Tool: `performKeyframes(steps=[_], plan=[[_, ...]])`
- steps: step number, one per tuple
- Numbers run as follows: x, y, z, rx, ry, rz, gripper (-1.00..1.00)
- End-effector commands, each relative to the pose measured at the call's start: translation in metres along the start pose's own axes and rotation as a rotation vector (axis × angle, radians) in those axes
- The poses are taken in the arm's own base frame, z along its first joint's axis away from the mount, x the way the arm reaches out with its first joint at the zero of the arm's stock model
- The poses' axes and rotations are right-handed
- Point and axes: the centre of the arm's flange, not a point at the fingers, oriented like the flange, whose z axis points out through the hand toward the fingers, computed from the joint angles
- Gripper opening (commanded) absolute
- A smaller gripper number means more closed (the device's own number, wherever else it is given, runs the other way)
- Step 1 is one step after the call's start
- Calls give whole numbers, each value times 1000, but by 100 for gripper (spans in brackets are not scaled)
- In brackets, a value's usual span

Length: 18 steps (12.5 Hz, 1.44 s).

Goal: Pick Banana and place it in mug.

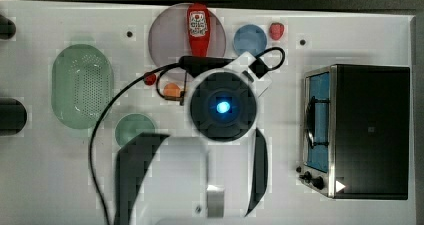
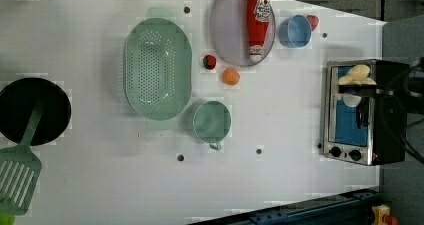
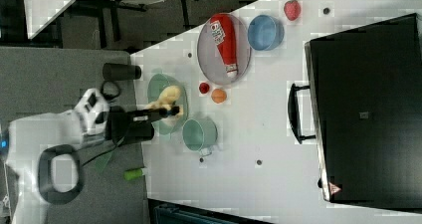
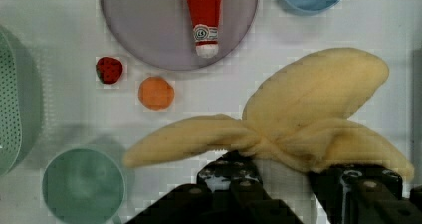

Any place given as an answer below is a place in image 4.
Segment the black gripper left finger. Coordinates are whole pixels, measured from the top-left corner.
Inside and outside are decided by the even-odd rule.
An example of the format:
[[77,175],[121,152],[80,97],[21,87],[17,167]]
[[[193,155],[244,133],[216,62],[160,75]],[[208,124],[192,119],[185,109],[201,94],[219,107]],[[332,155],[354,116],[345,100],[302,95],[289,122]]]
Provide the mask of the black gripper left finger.
[[207,164],[194,184],[168,192],[125,224],[303,224],[263,187],[249,157],[231,151]]

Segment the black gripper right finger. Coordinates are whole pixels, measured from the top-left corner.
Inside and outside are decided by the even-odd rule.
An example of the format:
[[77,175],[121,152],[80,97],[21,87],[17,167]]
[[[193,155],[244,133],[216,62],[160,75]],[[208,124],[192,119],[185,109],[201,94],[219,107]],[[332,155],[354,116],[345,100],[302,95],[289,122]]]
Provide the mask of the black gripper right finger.
[[335,165],[308,174],[330,224],[422,224],[421,187],[405,198],[403,178],[379,165]]

